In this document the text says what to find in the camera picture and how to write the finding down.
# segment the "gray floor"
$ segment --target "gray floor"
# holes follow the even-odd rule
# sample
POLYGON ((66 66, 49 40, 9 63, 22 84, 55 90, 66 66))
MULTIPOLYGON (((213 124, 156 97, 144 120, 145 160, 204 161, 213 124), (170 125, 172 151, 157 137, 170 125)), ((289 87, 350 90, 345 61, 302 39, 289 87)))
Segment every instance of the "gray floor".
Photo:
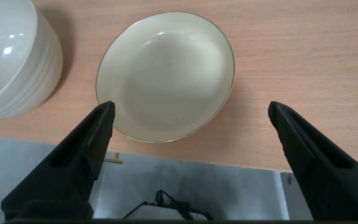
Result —
MULTIPOLYGON (((0 139, 0 201, 54 147, 0 139)), ((289 219, 279 172, 129 154, 120 158, 124 164, 104 165, 95 218, 122 218, 164 189, 217 219, 289 219)))

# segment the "bowl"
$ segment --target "bowl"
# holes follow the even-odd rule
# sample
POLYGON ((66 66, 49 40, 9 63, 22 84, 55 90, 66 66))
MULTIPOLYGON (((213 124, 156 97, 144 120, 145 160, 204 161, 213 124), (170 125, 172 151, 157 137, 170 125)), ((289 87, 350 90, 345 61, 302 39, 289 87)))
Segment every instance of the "bowl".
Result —
POLYGON ((220 110, 234 81, 223 32, 187 12, 142 19, 107 49, 96 79, 98 103, 116 104, 114 127, 140 141, 180 139, 220 110))
POLYGON ((31 1, 0 0, 0 118, 43 102, 62 65, 56 33, 31 1))

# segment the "ribbed bowl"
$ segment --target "ribbed bowl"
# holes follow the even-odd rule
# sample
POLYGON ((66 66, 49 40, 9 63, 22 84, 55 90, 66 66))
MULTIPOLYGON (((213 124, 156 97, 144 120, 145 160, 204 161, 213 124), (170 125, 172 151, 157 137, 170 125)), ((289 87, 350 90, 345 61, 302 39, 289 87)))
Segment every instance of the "ribbed bowl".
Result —
POLYGON ((28 0, 0 1, 0 41, 1 119, 41 104, 59 81, 63 57, 56 33, 28 0), (15 30, 17 23, 25 26, 15 30))

